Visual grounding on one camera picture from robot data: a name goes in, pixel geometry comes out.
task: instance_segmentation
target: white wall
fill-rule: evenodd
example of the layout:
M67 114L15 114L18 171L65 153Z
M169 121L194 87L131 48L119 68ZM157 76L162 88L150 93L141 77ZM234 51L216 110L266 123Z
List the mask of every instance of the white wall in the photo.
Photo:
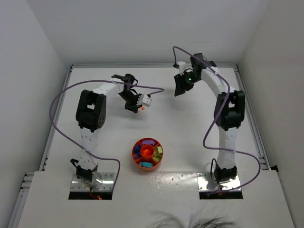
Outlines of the white wall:
M272 165L304 224L304 1L272 0L240 64Z
M6 227L26 171L39 168L48 107L67 69L25 0L0 3L0 227Z
M27 0L65 63L172 63L172 46L241 60L268 0ZM188 56L178 54L181 60Z

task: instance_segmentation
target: white surface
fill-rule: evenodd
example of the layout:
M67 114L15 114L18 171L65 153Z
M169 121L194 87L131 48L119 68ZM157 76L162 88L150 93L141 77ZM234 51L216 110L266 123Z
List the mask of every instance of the white surface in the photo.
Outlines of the white surface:
M233 87L238 88L232 68L219 70ZM119 96L108 100L100 145L94 153L121 160L113 200L67 200L75 171L69 160L77 159L81 151L56 133L46 171L35 173L19 228L146 227L156 220L151 216L156 210L173 213L187 222L190 215L200 209L203 209L203 218L227 216L247 228L293 227L279 180L273 171L263 172L258 180L245 187L244 200L199 200L193 171L208 170L211 158L217 157L216 152L204 150L201 145L216 102L204 82L197 83L186 94L174 97L173 76L178 73L177 69L87 68L73 69L69 85L126 73L133 74L140 85L163 86L165 92L152 95L152 105L139 114L124 110L124 100ZM96 84L80 85L66 93L58 127L76 140L80 140L75 121L80 93L83 89L96 88ZM218 145L218 136L215 127L207 143ZM143 137L159 140L164 149L162 164L152 173L139 172L132 162L131 149ZM246 118L239 130L237 148L257 154ZM257 171L255 161L241 155L236 159L241 182L252 178ZM98 167L100 171L117 171L115 162L99 162Z
M25 0L0 7L0 227L6 227L26 171L39 168L48 106L66 69Z
M239 200L199 200L192 172L124 171L113 200L68 200L71 180L69 172L36 172L18 227L145 228L159 219L155 211L184 224L198 212L198 219L225 216L242 228L294 227L275 171L263 171Z
M220 73L238 89L234 70L220 68ZM134 168L131 161L131 149L141 138L151 137L158 140L164 148L163 163L159 171L207 171L208 163L217 158L218 153L203 148L202 139L212 122L216 97L204 82L198 82L194 88L178 97L174 97L175 83L173 76L178 70L172 68L87 68L73 69L68 85L93 79L108 79L114 74L132 74L139 85L163 87L165 91L152 95L152 104L144 111L134 114L124 109L125 101L120 96L107 100L105 124L99 133L99 146L92 152L99 156L121 159L121 172ZM76 109L83 89L94 89L99 83L79 85L67 91L58 127L64 133L80 142L80 130L75 120ZM138 92L152 92L137 89ZM211 131L207 145L219 145L217 127ZM253 136L247 118L238 132L236 148L257 155ZM74 146L59 133L55 133L50 147L46 170L65 170L73 172L71 158L79 159L81 149ZM239 170L257 171L254 159L236 155ZM99 161L99 169L116 171L114 161Z
M291 214L304 224L304 1L273 0L240 65L272 165Z
M268 0L28 0L65 63L168 63L172 46L241 60ZM182 59L189 61L185 55Z

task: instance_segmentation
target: green block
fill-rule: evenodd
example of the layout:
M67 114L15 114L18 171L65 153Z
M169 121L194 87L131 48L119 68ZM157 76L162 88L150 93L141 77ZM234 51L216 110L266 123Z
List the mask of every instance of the green block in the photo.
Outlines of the green block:
M156 157L162 157L162 147L158 146L154 149L154 155Z
M153 160L154 160L156 163L159 163L161 159L162 159L162 158L160 158L160 157L154 157L154 158L153 158Z

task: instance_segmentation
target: cable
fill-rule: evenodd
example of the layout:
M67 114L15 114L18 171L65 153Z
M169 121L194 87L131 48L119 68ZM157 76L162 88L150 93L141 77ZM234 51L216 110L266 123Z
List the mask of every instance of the cable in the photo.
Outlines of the cable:
M90 196L96 200L95 196L92 194L92 189L91 188L90 188Z
M188 54L189 56L191 56L192 58L196 59L197 61L201 62L202 64L204 64L205 67L207 67L212 73L214 73L216 76L218 76L221 80L223 80L225 82L225 84L227 85L227 94L225 96L225 99L223 101L223 104L221 105L218 113L216 114L216 116L214 117L214 120L212 121L210 127L208 128L205 136L204 136L204 139L203 139L203 146L206 148L206 149L209 149L209 150L222 150L222 151L234 151L232 149L227 149L227 148L220 148L220 147L209 147L206 145L206 139L212 129L212 127L214 126L214 124L216 123L217 119L219 118L228 98L229 98L229 93L230 93L230 85L228 83L228 81L223 77L221 76L218 72L216 72L214 69L212 69L205 61L197 58L196 56L194 56L193 54L189 53L188 51L180 48L180 47L177 47L177 46L173 46L172 50L173 50L173 54L174 54L174 63L176 63L176 54L175 54L175 49L178 49L186 54ZM252 158L254 158L257 163L258 163L258 171L256 173L256 175L251 179L249 180L248 182L246 182L245 184L241 184L239 187L236 187L236 188L231 188L229 190L221 190L221 191L213 191L213 192L210 192L210 194L213 194L213 193L223 193L223 192L228 192L228 191L232 191L232 190L235 190L235 189L240 189L248 184L250 184L251 182L253 182L260 174L261 172L261 164L260 164L260 161L258 160L258 158L250 153L246 153L246 152L242 152L242 151L235 151L236 153L240 153L240 154L244 154L244 155L248 155Z
M215 164L217 165L217 160L215 158L212 158L212 161L211 161L211 167L210 167L210 177L211 179L213 179L212 177L212 168L213 168L213 162L215 161Z
M156 93L160 93L160 92L163 92L164 89L163 88L158 88L158 87L150 87L150 86L143 86L143 85L131 85L129 83L124 83L124 82L117 82L117 81L109 81L109 80L88 80L88 81L83 81L83 82L78 82L78 83L75 83L73 85L70 85L68 86L67 88L65 88L64 90L62 90L59 94L57 94L55 96L55 98L53 99L53 101L51 102L51 105L49 107L49 119L53 125L53 127L56 129L56 131L58 131L63 137L67 138L69 141L71 141L72 143L74 143L76 146L80 147L82 150L84 150L87 154L89 154L90 156L96 158L96 159L99 159L99 160L103 160L103 161L115 161L118 163L118 170L117 170L117 176L114 180L114 183L113 183L113 187L112 187L112 192L114 190L114 187L116 185L116 182L117 182L117 179L118 179L118 175L119 175L119 172L120 172L120 161L118 159L115 159L115 158L102 158L102 157L98 157L94 154L92 154L90 151L86 150L85 147L83 147L82 145L80 145L79 143L77 143L75 140L73 140L72 138L70 138L69 136L67 136L66 134L64 134L61 130L58 129L58 127L56 126L56 124L54 123L54 117L52 115L52 110L53 110L53 106L54 106L54 103L56 102L56 100L68 89L70 88L73 88L77 85L81 85L81 84L85 84L85 83L91 83L91 82L107 82L107 83L117 83L117 84L123 84L125 86L134 86L134 87L138 87L138 88L145 88L145 89L157 89L158 91L156 92L153 92L151 94L156 94Z
M134 94L138 95L138 93L136 92L135 89L130 89L130 91L132 91Z

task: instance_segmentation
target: white table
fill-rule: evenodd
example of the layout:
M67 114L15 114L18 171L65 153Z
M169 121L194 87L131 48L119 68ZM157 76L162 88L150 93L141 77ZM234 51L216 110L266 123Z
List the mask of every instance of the white table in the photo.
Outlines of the white table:
M234 70L220 68L220 73L238 88ZM100 133L96 155L118 158L121 174L113 200L68 200L75 168L70 159L78 159L81 150L55 133L48 151L45 171L36 172L19 223L29 227L139 227L144 228L157 218L156 211L166 211L185 224L191 214L200 211L200 218L227 216L246 228L293 228L293 223L274 171L262 171L259 178L243 188L244 199L200 200L196 172L208 171L217 153L202 146L202 138L213 117L216 98L204 82L174 97L174 68L74 68L68 85L93 79L109 79L113 74L133 74L140 85L165 88L152 95L152 105L134 114L124 110L119 96L107 101L106 121ZM80 141L75 120L76 108L83 89L94 89L99 83L83 84L67 91L58 119L58 127ZM207 145L218 146L215 127ZM157 139L164 157L159 169L140 172L132 162L131 149L144 137ZM257 156L257 148L247 117L238 132L237 149ZM256 171L255 160L236 155L241 182L251 179ZM117 163L100 161L99 170L116 172Z

